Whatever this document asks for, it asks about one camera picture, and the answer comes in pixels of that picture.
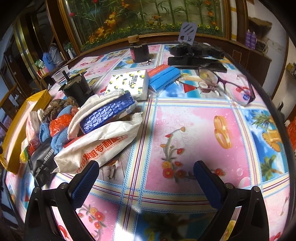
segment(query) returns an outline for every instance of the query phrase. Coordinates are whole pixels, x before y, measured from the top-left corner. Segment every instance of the tissue package with lemon print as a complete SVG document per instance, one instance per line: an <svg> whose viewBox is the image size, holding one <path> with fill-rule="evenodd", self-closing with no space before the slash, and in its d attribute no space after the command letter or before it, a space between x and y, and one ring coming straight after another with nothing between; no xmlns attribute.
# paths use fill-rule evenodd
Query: tissue package with lemon print
<svg viewBox="0 0 296 241"><path fill-rule="evenodd" d="M129 91L135 100L146 100L149 76L146 70L138 70L123 74L112 75L106 93L114 90L124 89Z"/></svg>

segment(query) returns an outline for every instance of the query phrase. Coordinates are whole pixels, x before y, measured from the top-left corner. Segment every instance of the bolt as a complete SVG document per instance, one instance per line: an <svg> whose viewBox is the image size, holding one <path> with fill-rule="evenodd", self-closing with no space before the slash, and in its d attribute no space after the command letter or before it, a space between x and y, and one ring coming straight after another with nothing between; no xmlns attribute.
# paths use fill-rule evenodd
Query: bolt
<svg viewBox="0 0 296 241"><path fill-rule="evenodd" d="M67 186L68 186L68 183L62 183L62 184L60 185L60 188L61 188L61 189L65 189Z"/></svg>
<svg viewBox="0 0 296 241"><path fill-rule="evenodd" d="M228 189L232 189L233 188L233 185L231 183L226 183L225 186Z"/></svg>
<svg viewBox="0 0 296 241"><path fill-rule="evenodd" d="M39 192L39 191L40 191L40 187L35 187L35 188L33 189L33 191L34 191L34 192Z"/></svg>
<svg viewBox="0 0 296 241"><path fill-rule="evenodd" d="M257 186L254 186L253 189L254 189L255 192L260 192L260 188L257 187Z"/></svg>

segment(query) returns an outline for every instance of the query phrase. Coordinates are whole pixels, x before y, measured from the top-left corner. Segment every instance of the eyeglasses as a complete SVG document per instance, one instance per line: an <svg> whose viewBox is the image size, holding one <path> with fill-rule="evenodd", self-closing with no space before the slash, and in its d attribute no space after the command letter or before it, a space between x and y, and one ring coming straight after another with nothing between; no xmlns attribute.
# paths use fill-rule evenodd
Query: eyeglasses
<svg viewBox="0 0 296 241"><path fill-rule="evenodd" d="M199 89L204 93L215 91L215 88L219 87L229 98L243 106L255 99L253 87L243 74L233 76L233 82L237 84L223 80L218 74L208 69L199 69L199 76L204 82L199 83Z"/></svg>

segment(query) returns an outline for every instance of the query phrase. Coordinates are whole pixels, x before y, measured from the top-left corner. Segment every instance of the red label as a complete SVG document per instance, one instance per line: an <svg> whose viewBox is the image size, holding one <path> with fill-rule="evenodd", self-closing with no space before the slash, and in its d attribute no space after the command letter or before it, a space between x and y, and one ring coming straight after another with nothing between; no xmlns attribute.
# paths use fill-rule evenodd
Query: red label
<svg viewBox="0 0 296 241"><path fill-rule="evenodd" d="M156 67L155 69L149 71L149 72L148 72L148 75L149 75L149 77L152 77L153 75L159 73L160 71L166 69L167 67L169 67L169 65L162 64L162 65Z"/></svg>
<svg viewBox="0 0 296 241"><path fill-rule="evenodd" d="M133 53L133 49L130 49L130 51L131 51L131 57L132 57L132 59L135 60L135 54Z"/></svg>

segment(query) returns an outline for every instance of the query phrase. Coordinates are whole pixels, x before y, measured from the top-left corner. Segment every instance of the patterned tablecloth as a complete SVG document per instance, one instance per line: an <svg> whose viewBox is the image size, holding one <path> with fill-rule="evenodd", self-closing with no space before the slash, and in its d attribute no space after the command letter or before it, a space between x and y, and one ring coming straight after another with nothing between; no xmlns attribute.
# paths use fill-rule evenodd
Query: patterned tablecloth
<svg viewBox="0 0 296 241"><path fill-rule="evenodd" d="M166 64L169 45L151 45L149 65L132 62L129 50L87 57L71 73L85 77L96 94L103 94L114 73ZM240 74L227 59L223 78ZM196 75L182 70L182 76ZM250 189L258 185L267 209L270 240L282 233L289 204L287 158L275 123L260 96L247 107L223 93L201 93L197 81L176 81L157 97L139 102L143 123L135 140L110 164L103 166L77 213L95 240L196 240L215 215L192 177L193 164L203 160L226 183ZM55 84L50 94L65 98ZM56 188L72 175L58 173ZM25 167L23 178L8 173L6 184L22 219L33 177ZM57 209L56 219L71 240Z"/></svg>

